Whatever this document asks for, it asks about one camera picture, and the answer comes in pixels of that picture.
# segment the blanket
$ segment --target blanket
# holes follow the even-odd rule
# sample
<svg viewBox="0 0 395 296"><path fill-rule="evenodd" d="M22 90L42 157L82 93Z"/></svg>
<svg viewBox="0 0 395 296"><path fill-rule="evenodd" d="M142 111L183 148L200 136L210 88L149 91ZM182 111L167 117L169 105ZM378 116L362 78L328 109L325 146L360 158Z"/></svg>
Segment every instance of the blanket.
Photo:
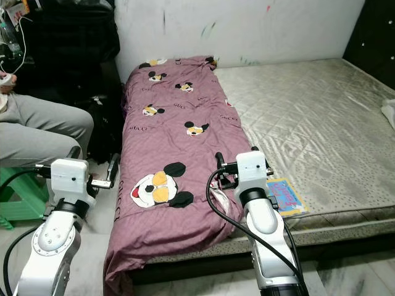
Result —
<svg viewBox="0 0 395 296"><path fill-rule="evenodd" d="M128 79L106 296L131 295L127 272L150 258L203 250L233 231L209 207L206 182L216 152L233 162L251 146L214 68L212 57L154 60ZM216 207L241 219L231 192L214 195Z"/></svg>

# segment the black cable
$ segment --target black cable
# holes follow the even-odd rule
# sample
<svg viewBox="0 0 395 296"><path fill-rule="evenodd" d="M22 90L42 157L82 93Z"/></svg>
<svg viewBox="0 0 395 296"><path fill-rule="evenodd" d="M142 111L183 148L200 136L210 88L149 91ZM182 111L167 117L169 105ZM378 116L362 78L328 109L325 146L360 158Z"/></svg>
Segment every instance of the black cable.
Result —
<svg viewBox="0 0 395 296"><path fill-rule="evenodd" d="M228 216L226 216L225 214L223 214L222 212L220 212L212 203L211 198L210 198L210 184L211 181L213 180L214 176L218 173L223 172L225 169L224 168L220 168L219 170L214 171L210 177L209 180L207 182L207 186L206 186L206 199L211 207L211 209L221 218L223 218L224 220L226 220L227 222L229 222L230 224L232 224L233 226L237 227L238 229L240 229L242 232L244 232L245 234L247 234L248 236L250 236L251 238L255 239L257 242L259 242L260 244L262 244L265 248L269 249L269 251L271 251L273 254L275 254L279 259L281 259L292 271L293 273L296 275L296 277L299 279L299 284L301 285L302 289L304 290L304 295L308 296L309 295L309 291L307 290L306 284L304 282L304 278L303 275L301 274L301 272L299 272L299 270L297 270L295 268L295 266L287 259L285 258L280 252L278 252L275 248L273 248L270 244L268 244L266 241L264 241L263 239L261 239L259 236L257 236L256 234L254 234L253 232L251 232L248 228L245 228L243 225L241 225L240 223L236 222L235 220L229 218Z"/></svg>
<svg viewBox="0 0 395 296"><path fill-rule="evenodd" d="M295 259L295 262L296 262L297 270L299 270L301 272L301 276L304 279L302 265L301 265L301 262L299 261L299 257L297 255L297 251L296 251L295 241L294 241L294 238L293 238L293 236L291 234L291 231L289 231L288 226L285 224L285 221L284 221L284 228L285 228L285 231L286 231L286 233L287 233L287 235L289 237L289 240L291 241L292 252L294 253L294 259Z"/></svg>
<svg viewBox="0 0 395 296"><path fill-rule="evenodd" d="M25 170L25 171L20 171L16 174L12 175L10 178L8 178L6 180L6 182L4 182L0 186L0 195L1 195L1 192L8 186L8 184L10 184L15 178L18 178L20 175L23 175L23 174L35 173L35 172L36 172L35 170Z"/></svg>
<svg viewBox="0 0 395 296"><path fill-rule="evenodd" d="M4 263L2 264L2 273L3 273L3 277L4 277L4 285L6 287L6 292L7 292L8 296L12 296L11 286L10 286L10 282L9 282L9 278L8 278L8 261L10 259L12 249L19 243L19 241L21 239L23 239L25 236L27 236L30 233L32 233L33 231L35 231L37 228L38 228L38 226L31 228L27 232L20 235L15 241L13 241L7 250L6 256L4 257Z"/></svg>

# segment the colorful book cover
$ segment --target colorful book cover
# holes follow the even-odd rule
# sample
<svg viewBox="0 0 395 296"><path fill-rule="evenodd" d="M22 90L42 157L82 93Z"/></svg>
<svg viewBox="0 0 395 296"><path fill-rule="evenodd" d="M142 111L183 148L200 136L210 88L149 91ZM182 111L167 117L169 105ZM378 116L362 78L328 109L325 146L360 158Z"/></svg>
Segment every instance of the colorful book cover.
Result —
<svg viewBox="0 0 395 296"><path fill-rule="evenodd" d="M309 212L307 205L296 193L291 183L286 178L267 181L272 195L277 199L278 212L282 217L301 215Z"/></svg>

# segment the mattress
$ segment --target mattress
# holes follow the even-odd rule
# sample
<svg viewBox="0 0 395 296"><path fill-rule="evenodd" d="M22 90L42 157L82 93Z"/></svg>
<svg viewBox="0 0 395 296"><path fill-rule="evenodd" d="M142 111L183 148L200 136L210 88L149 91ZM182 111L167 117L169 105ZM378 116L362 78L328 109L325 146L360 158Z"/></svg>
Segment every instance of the mattress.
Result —
<svg viewBox="0 0 395 296"><path fill-rule="evenodd" d="M395 91L343 59L215 74L250 143L309 206L286 219L297 245L395 232L395 131L380 111ZM248 251L236 231L203 252L150 263Z"/></svg>

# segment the floor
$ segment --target floor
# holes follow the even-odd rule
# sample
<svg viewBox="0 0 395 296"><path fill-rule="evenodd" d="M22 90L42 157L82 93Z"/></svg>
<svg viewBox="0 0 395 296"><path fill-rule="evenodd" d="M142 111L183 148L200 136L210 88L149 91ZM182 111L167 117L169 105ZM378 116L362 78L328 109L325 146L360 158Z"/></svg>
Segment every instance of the floor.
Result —
<svg viewBox="0 0 395 296"><path fill-rule="evenodd" d="M91 172L104 177L107 166L91 165ZM82 229L81 247L73 259L67 296L102 295L102 266L114 217L117 187L101 190L97 204ZM19 222L13 231L0 229L0 262L12 241L39 222ZM14 288L30 254L31 235L14 249L9 263L11 287ZM302 263L310 296L395 296L395 250L331 261ZM2 269L0 286L4 290ZM259 296L252 269L181 281L135 287L135 296Z"/></svg>

